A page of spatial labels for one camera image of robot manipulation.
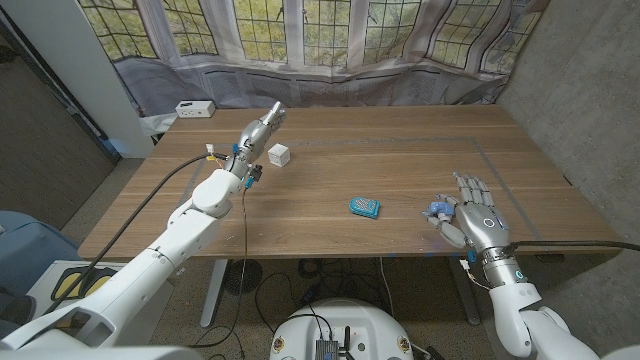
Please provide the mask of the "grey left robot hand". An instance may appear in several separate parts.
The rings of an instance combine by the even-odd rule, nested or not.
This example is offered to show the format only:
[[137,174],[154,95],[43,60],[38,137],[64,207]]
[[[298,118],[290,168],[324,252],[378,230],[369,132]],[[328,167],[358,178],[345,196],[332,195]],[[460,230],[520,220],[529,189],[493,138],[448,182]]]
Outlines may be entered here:
[[225,163],[224,169],[242,179],[248,173],[249,167],[263,153],[271,135],[280,128],[285,119],[286,111],[282,108],[282,103],[276,102],[266,115],[250,122],[242,131],[237,143],[238,149]]

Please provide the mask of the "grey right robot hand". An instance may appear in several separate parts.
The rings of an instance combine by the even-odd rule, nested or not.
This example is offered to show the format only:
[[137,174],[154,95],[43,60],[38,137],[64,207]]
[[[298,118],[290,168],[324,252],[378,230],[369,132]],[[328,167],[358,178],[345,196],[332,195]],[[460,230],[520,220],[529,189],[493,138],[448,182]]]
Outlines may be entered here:
[[423,215],[447,243],[477,252],[509,244],[509,226],[478,177],[454,174],[461,198],[438,194]]

